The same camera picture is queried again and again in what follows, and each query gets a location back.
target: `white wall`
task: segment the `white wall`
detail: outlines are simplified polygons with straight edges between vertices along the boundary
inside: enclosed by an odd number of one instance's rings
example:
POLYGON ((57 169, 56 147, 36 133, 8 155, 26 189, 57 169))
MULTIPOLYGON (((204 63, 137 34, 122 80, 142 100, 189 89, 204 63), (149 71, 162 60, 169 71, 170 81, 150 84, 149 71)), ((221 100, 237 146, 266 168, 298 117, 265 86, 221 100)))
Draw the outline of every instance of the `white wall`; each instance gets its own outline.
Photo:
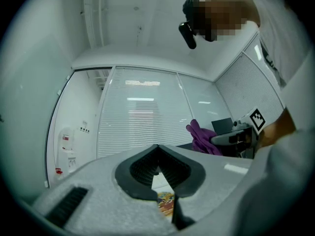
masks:
POLYGON ((62 129, 69 127, 74 130, 73 152, 77 156, 77 167, 96 159, 96 154, 92 153, 92 135, 100 97, 101 90, 96 86, 93 78, 89 79, 87 71, 77 71, 72 75, 55 110, 56 119, 52 122, 54 128, 51 129, 53 147, 48 149, 47 146, 47 172, 50 185, 56 183, 58 136, 62 129), (80 127, 85 128, 83 121, 88 123, 86 128, 89 133, 80 131, 80 127))
POLYGON ((228 68, 256 32, 256 24, 247 22, 235 36, 224 36, 216 42, 206 42, 199 38, 197 48, 190 55, 200 62, 200 66, 206 70, 207 77, 215 81, 228 68))
POLYGON ((71 62, 88 46, 82 0, 28 0, 0 53, 1 163, 14 193, 31 202, 45 188, 45 140, 71 62))
POLYGON ((73 63, 73 68, 106 65, 133 65, 164 68, 176 72, 207 78, 207 74, 196 60, 172 49, 156 47, 134 48, 121 45, 108 45, 103 48, 85 51, 73 63))

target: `white ceiling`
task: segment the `white ceiling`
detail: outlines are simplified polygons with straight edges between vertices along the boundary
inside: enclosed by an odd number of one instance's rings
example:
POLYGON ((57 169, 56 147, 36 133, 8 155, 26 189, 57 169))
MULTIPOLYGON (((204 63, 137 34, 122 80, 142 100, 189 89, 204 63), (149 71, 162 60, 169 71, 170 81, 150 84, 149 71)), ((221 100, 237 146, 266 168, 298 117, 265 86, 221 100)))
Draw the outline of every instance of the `white ceiling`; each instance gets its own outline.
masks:
POLYGON ((197 48, 188 48, 178 25, 185 21, 185 0, 84 0, 84 13, 91 48, 107 45, 155 47, 189 55, 197 66, 208 69, 228 46, 224 41, 197 38, 197 48))

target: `wall outlet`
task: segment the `wall outlet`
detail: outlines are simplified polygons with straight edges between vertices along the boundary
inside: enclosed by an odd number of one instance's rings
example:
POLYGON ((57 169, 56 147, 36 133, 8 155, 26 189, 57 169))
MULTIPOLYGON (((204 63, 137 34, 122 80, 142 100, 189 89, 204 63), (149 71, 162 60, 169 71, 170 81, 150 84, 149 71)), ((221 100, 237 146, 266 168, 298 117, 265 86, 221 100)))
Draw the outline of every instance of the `wall outlet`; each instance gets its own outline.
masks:
POLYGON ((89 129, 84 128, 84 127, 80 127, 80 131, 83 131, 83 132, 85 132, 85 133, 89 133, 89 132, 90 132, 89 129))

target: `ceiling light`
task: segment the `ceiling light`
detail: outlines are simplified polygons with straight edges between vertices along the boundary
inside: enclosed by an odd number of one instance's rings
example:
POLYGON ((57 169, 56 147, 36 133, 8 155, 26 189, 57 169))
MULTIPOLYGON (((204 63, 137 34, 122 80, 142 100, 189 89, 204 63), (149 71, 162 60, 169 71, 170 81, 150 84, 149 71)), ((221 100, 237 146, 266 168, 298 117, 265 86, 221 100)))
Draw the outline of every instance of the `ceiling light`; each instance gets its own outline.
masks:
POLYGON ((129 111, 129 114, 153 114, 153 111, 129 111))
POLYGON ((127 98, 127 100, 154 101, 153 98, 127 98))
POLYGON ((140 81, 125 81, 126 85, 136 85, 136 86, 159 86, 160 82, 159 81, 145 81, 145 82, 140 82, 140 81))
POLYGON ((210 114, 213 114, 213 115, 218 115, 218 113, 212 112, 212 111, 207 111, 207 113, 210 113, 210 114))
POLYGON ((258 60, 261 60, 262 56, 261 56, 261 53, 260 53, 258 45, 255 46, 255 51, 257 53, 258 60))

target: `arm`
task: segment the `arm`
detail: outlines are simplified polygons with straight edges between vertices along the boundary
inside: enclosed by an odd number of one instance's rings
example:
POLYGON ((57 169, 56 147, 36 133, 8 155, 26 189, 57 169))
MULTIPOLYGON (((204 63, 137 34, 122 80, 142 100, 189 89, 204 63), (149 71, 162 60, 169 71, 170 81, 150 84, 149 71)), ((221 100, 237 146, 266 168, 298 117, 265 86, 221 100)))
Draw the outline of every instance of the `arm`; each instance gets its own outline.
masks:
POLYGON ((274 123, 265 127, 260 133, 256 150, 275 144, 279 138, 291 134, 294 131, 295 125, 291 115, 289 111, 285 109, 274 123))

